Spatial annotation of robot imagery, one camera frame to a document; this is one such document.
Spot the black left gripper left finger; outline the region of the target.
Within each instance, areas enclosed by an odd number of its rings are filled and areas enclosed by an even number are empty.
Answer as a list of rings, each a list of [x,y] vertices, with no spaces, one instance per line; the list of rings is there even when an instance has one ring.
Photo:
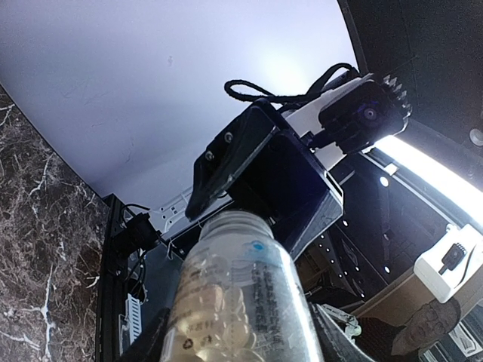
[[[169,308],[162,308],[120,357],[120,362],[157,362],[161,359],[167,332]]]

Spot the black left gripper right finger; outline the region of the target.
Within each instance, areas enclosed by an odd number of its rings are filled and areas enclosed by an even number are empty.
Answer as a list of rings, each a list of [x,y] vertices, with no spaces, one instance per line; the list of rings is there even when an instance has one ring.
[[[315,326],[315,332],[321,346],[324,361],[330,362],[371,362],[359,347],[352,342],[337,326],[320,305],[309,303],[309,310]]]

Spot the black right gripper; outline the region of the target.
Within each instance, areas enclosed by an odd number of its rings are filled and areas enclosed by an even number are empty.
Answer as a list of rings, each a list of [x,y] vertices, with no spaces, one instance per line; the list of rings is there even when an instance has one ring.
[[[186,218],[199,218],[224,192],[272,221],[293,259],[343,214],[342,190],[271,105],[247,107],[198,157]]]

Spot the bright tube ceiling light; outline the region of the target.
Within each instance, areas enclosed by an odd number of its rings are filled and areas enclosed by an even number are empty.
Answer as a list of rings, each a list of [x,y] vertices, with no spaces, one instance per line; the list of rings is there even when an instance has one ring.
[[[397,137],[384,137],[375,142],[375,147],[442,193],[482,226],[482,191]]]

